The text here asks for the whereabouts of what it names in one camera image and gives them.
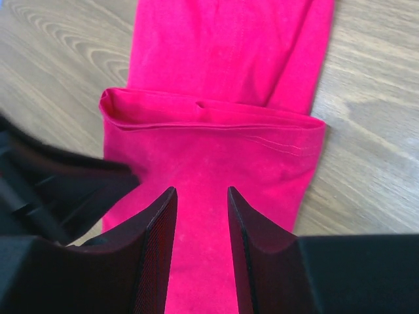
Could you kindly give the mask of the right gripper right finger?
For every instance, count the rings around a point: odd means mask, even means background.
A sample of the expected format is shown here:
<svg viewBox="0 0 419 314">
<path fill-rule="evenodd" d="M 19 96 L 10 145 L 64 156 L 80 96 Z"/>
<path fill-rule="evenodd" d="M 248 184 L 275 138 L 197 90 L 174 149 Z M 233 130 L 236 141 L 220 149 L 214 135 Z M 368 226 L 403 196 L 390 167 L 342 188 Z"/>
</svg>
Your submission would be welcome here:
<svg viewBox="0 0 419 314">
<path fill-rule="evenodd" d="M 417 313 L 416 234 L 298 237 L 228 190 L 240 313 Z"/>
</svg>

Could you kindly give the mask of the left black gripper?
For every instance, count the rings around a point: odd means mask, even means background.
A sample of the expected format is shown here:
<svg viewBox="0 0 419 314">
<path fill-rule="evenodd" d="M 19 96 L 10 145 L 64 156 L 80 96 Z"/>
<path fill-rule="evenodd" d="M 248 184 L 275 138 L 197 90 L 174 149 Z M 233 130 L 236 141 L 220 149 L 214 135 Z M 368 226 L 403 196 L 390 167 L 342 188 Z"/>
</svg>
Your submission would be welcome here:
<svg viewBox="0 0 419 314">
<path fill-rule="evenodd" d="M 126 164 L 52 147 L 1 117 L 1 235 L 68 245 L 138 186 Z"/>
</svg>

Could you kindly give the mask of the pink t shirt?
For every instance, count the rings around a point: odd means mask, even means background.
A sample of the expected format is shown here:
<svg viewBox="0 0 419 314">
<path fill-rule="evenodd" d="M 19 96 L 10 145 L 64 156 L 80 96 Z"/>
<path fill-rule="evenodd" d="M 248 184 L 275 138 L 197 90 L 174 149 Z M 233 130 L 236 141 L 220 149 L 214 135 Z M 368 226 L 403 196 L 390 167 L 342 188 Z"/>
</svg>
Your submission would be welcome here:
<svg viewBox="0 0 419 314">
<path fill-rule="evenodd" d="M 104 156 L 140 185 L 110 230 L 172 186 L 166 313 L 237 313 L 227 190 L 292 230 L 326 125 L 310 116 L 333 1 L 140 1 L 128 82 L 100 99 Z"/>
</svg>

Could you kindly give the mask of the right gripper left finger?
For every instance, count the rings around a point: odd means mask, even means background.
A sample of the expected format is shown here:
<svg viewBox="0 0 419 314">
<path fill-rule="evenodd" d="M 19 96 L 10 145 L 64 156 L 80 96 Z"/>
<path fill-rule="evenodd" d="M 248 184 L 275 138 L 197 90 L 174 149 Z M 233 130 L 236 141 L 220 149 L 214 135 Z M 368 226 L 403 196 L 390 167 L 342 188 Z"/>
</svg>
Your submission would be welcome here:
<svg viewBox="0 0 419 314">
<path fill-rule="evenodd" d="M 168 188 L 81 246 L 1 238 L 2 313 L 163 313 L 177 216 Z"/>
</svg>

